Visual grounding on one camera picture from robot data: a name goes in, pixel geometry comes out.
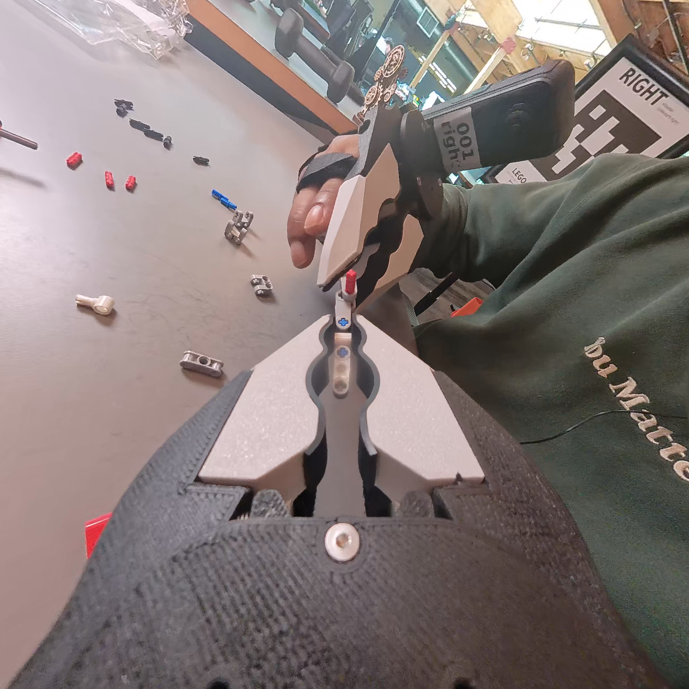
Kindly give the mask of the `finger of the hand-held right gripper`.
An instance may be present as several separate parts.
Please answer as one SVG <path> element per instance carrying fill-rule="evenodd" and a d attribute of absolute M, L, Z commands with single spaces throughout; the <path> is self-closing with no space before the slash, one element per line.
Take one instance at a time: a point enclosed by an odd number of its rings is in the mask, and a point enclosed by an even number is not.
<path fill-rule="evenodd" d="M 375 229 L 381 208 L 397 211 L 401 191 L 398 161 L 390 146 L 384 148 L 366 176 L 356 175 L 342 183 L 320 255 L 317 286 L 332 288 L 357 263 L 366 237 Z"/>
<path fill-rule="evenodd" d="M 383 222 L 379 238 L 378 248 L 357 275 L 356 313 L 383 296 L 409 273 L 424 232 L 414 216 L 407 215 L 404 220 L 391 217 Z"/>

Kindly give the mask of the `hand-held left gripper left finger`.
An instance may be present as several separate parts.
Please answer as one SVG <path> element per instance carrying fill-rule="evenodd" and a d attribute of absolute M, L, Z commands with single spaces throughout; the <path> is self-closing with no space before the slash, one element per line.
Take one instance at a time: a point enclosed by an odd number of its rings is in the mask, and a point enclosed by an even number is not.
<path fill-rule="evenodd" d="M 323 316 L 258 363 L 245 384 L 198 479 L 252 491 L 304 491 L 307 453 L 323 440 L 323 405 L 313 389 L 323 357 Z"/>

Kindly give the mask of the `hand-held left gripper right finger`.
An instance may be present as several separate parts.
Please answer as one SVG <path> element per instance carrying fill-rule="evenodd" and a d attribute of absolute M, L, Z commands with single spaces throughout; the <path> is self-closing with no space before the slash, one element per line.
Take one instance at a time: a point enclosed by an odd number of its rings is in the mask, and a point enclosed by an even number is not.
<path fill-rule="evenodd" d="M 484 470 L 435 371 L 366 318 L 354 324 L 365 498 L 399 503 L 411 491 L 482 484 Z"/>

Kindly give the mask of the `white lego beam blue pins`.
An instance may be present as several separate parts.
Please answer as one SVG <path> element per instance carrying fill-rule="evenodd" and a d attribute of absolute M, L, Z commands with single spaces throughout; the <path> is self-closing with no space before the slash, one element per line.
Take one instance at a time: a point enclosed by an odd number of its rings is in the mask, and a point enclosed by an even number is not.
<path fill-rule="evenodd" d="M 333 334 L 332 392 L 335 398 L 347 397 L 351 383 L 352 326 L 355 293 L 341 287 L 335 301 Z"/>

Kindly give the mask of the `grey lego short beam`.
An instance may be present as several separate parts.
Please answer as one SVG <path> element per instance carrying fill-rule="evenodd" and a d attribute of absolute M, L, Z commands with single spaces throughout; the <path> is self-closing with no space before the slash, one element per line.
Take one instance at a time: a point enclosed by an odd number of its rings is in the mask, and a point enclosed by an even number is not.
<path fill-rule="evenodd" d="M 207 375 L 213 378 L 222 376 L 223 361 L 204 355 L 199 352 L 187 350 L 182 355 L 179 365 L 186 371 Z"/>

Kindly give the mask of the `red lego block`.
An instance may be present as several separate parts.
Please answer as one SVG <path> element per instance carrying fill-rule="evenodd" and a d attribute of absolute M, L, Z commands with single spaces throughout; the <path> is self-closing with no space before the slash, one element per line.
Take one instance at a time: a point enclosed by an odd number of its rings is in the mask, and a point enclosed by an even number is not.
<path fill-rule="evenodd" d="M 111 516 L 112 512 L 107 512 L 106 514 L 99 515 L 84 523 L 85 555 L 87 559 L 91 558 L 99 538 L 108 525 Z"/>

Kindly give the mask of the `group of black lego pins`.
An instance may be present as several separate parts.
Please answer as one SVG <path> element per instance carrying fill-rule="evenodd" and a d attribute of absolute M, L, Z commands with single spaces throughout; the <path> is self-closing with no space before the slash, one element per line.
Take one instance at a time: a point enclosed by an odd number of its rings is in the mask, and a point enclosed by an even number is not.
<path fill-rule="evenodd" d="M 114 106 L 117 116 L 125 119 L 132 129 L 141 132 L 147 139 L 162 143 L 166 150 L 171 150 L 173 148 L 173 140 L 170 135 L 165 135 L 153 129 L 149 124 L 137 120 L 132 116 L 134 110 L 133 101 L 127 99 L 114 99 Z"/>

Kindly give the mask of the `partly built lego model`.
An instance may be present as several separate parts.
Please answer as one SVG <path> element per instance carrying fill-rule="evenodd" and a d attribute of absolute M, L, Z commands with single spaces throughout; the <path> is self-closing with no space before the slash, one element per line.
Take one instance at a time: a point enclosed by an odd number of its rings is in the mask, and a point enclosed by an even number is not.
<path fill-rule="evenodd" d="M 10 130 L 7 130 L 2 121 L 0 137 L 2 140 L 16 143 L 18 145 L 21 145 L 22 147 L 28 148 L 29 150 L 38 150 L 37 142 L 27 139 L 24 136 L 20 136 L 19 134 L 13 133 Z"/>

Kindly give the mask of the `person's right hand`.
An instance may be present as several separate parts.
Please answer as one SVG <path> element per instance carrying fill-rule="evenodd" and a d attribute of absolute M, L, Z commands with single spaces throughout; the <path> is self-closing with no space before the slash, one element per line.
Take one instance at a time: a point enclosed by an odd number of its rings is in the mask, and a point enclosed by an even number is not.
<path fill-rule="evenodd" d="M 356 131 L 336 136 L 327 146 L 320 147 L 303 163 L 298 181 L 300 182 L 306 166 L 315 157 L 334 153 L 357 158 Z M 313 261 L 316 240 L 327 232 L 342 182 L 341 178 L 328 178 L 315 184 L 304 185 L 296 192 L 287 220 L 287 241 L 291 261 L 296 268 L 304 269 Z"/>

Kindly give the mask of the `wooden gear ornament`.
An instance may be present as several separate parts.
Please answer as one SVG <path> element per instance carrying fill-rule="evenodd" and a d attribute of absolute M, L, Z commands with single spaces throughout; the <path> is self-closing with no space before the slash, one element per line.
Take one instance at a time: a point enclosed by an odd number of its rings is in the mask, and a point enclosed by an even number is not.
<path fill-rule="evenodd" d="M 386 107 L 390 104 L 398 85 L 398 76 L 404 72 L 403 67 L 405 48 L 403 45 L 394 46 L 387 54 L 383 65 L 376 71 L 374 82 L 366 91 L 364 105 L 357 114 L 359 119 L 374 107 Z"/>

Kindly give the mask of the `green sweatshirt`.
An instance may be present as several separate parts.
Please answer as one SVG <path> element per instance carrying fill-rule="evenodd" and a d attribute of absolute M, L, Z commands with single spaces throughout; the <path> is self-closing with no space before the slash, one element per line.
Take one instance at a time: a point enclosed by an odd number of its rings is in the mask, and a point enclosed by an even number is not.
<path fill-rule="evenodd" d="M 617 611 L 688 687 L 688 279 L 633 295 L 556 269 L 417 331 L 420 356 L 531 445 Z"/>

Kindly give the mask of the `black dumbbell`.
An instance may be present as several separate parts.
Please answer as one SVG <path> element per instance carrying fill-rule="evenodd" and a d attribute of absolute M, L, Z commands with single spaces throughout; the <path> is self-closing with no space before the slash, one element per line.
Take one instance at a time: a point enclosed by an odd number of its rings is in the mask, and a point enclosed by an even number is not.
<path fill-rule="evenodd" d="M 304 35 L 303 18 L 291 8 L 286 9 L 277 25 L 274 47 L 282 57 L 299 56 L 306 65 L 327 83 L 327 98 L 334 104 L 344 99 L 352 86 L 355 69 L 346 61 L 335 62 Z"/>

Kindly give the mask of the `clear plastic bag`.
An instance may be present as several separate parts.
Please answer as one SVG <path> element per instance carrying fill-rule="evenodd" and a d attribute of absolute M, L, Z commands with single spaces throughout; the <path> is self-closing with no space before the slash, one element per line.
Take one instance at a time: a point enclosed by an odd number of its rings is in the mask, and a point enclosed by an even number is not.
<path fill-rule="evenodd" d="M 91 46 L 119 42 L 157 61 L 193 30 L 186 1 L 33 1 Z"/>

